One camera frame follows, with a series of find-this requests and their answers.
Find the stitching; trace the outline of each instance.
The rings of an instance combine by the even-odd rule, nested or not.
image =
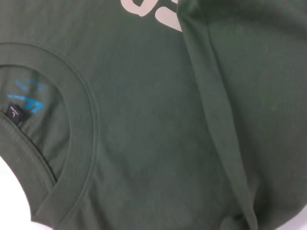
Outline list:
[[[52,172],[50,171],[49,167],[47,166],[46,162],[43,160],[42,156],[40,154],[38,154],[37,149],[33,146],[33,144],[22,134],[20,135],[20,138],[26,142],[26,145],[30,148],[30,150],[37,156],[37,159],[39,160],[39,162],[41,163],[41,165],[44,167],[46,173],[48,174],[51,182],[53,183],[53,185],[55,184],[55,178],[54,175],[52,174]]]
[[[210,30],[209,30],[209,27],[208,27],[208,21],[207,21],[207,19],[205,18],[205,16],[202,14],[202,12],[201,12],[201,6],[200,6],[200,3],[199,3],[199,1],[196,1],[196,4],[198,5],[198,7],[197,7],[197,10],[198,10],[198,14],[202,17],[202,19],[205,21],[205,24],[206,24],[206,34],[208,35],[208,43],[209,43],[209,48],[211,49],[211,51],[212,51],[212,55],[213,55],[213,57],[214,57],[214,63],[215,63],[215,66],[214,66],[214,70],[216,71],[216,74],[218,74],[219,76],[221,76],[221,71],[220,71],[220,69],[219,69],[219,65],[218,65],[218,63],[217,63],[217,57],[216,57],[216,54],[215,54],[215,52],[214,52],[214,49],[213,49],[213,45],[212,45],[212,39],[211,39],[211,36],[210,36]],[[234,177],[235,176],[235,174],[234,174],[234,171],[233,171],[233,168],[234,168],[234,161],[230,161],[230,168],[228,168],[228,169],[230,169],[229,170],[229,172],[231,173],[231,175]],[[248,205],[247,205],[247,207],[248,207],[248,210],[246,210],[246,208],[243,208],[242,207],[242,209],[243,209],[243,212],[244,212],[244,210],[245,211],[247,211],[247,214],[249,215],[249,217],[250,218],[248,218],[248,220],[251,220],[252,222],[250,223],[251,224],[251,227],[253,227],[253,225],[252,224],[254,224],[254,215],[253,215],[253,213],[250,211],[250,206],[251,206],[251,202],[250,202],[250,199],[249,199],[249,194],[248,194],[248,192],[247,192],[247,190],[246,190],[246,188],[245,187],[243,187],[242,188],[242,186],[240,186],[240,184],[238,183],[238,181],[237,180],[234,180],[233,181],[233,183],[234,183],[234,187],[238,190],[238,192],[240,193],[240,194],[242,194],[243,196],[245,196],[245,197],[247,197],[248,198]]]
[[[95,160],[97,157],[97,137],[98,137],[98,130],[99,130],[99,121],[97,119],[97,101],[94,97],[93,92],[91,91],[89,84],[86,80],[86,78],[82,75],[82,73],[75,67],[74,64],[72,64],[72,62],[70,60],[68,60],[68,58],[66,56],[63,56],[60,51],[55,48],[52,45],[49,45],[47,43],[44,42],[37,42],[34,40],[29,40],[27,38],[21,37],[21,38],[17,38],[17,39],[6,39],[1,38],[2,41],[9,41],[9,42],[2,42],[3,44],[22,44],[22,45],[31,45],[37,48],[40,48],[44,51],[47,51],[53,55],[55,55],[56,57],[58,57],[61,61],[63,61],[71,70],[72,72],[74,72],[74,74],[77,76],[77,78],[79,79],[81,85],[83,86],[86,95],[87,95],[87,99],[89,101],[89,105],[91,108],[91,114],[92,114],[92,119],[93,119],[93,133],[94,133],[94,137],[93,137],[93,151],[92,151],[92,157],[91,157],[91,162],[90,162],[90,166],[89,166],[89,170],[87,173],[87,177],[85,179],[85,183],[81,189],[80,194],[78,195],[78,198],[76,199],[74,205],[71,207],[71,209],[67,212],[67,214],[63,217],[63,220],[60,221],[60,223],[58,224],[57,227],[55,227],[55,229],[60,228],[60,226],[62,224],[64,224],[74,213],[75,211],[79,208],[79,204],[82,201],[85,192],[88,189],[88,185],[89,183],[92,181],[92,174],[94,172],[94,165],[95,165]]]
[[[40,180],[40,183],[41,185],[43,185],[43,188],[46,190],[46,192],[48,193],[48,189],[47,189],[47,186],[45,184],[45,181],[43,180],[41,174],[39,173],[36,165],[34,164],[34,162],[32,161],[31,157],[27,154],[27,152],[22,148],[22,146],[15,140],[12,138],[12,135],[10,133],[10,131],[3,125],[3,124],[0,124],[0,127],[2,127],[3,129],[5,129],[7,131],[7,133],[9,134],[9,138],[16,144],[16,146],[18,147],[18,149],[24,153],[24,155],[21,155],[21,154],[18,154],[20,155],[21,157],[25,156],[28,161],[32,164],[32,167],[34,168],[36,174],[38,175],[38,178]]]

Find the t-shirt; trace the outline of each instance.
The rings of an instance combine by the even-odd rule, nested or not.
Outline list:
[[[304,0],[0,0],[0,155],[56,230],[272,230],[307,204]]]

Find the printed graphic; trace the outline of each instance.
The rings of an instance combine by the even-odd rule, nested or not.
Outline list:
[[[143,17],[149,14],[154,9],[159,0],[144,0],[141,6],[136,5],[133,0],[120,0],[121,5],[126,11],[137,14]],[[178,0],[171,0],[173,3],[178,4]],[[155,12],[155,18],[162,24],[169,26],[175,30],[181,31],[181,26],[177,14],[167,7],[160,7]]]
[[[27,98],[27,97],[24,97],[24,96],[8,95],[8,97],[11,98],[11,99],[17,99],[17,100],[28,102],[28,104],[26,104],[24,106],[24,109],[31,111],[33,114],[36,114],[37,112],[39,112],[44,107],[43,103],[35,101],[35,100]]]
[[[35,79],[27,79],[27,83],[30,86],[32,86],[33,88],[39,90],[42,93],[46,92],[45,85],[40,83],[40,82],[38,82]],[[15,85],[17,85],[18,88],[21,89],[24,92],[28,92],[30,90],[30,87],[26,83],[23,83],[21,80],[16,80],[15,81]]]

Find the green t-shirt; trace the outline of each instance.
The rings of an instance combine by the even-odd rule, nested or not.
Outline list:
[[[306,12],[0,0],[0,155],[32,220],[272,230],[294,217],[307,204]]]

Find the black size tag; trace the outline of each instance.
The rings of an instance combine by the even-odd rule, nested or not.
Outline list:
[[[17,125],[21,121],[23,112],[16,105],[9,102],[9,107],[8,111],[6,112],[6,116]]]

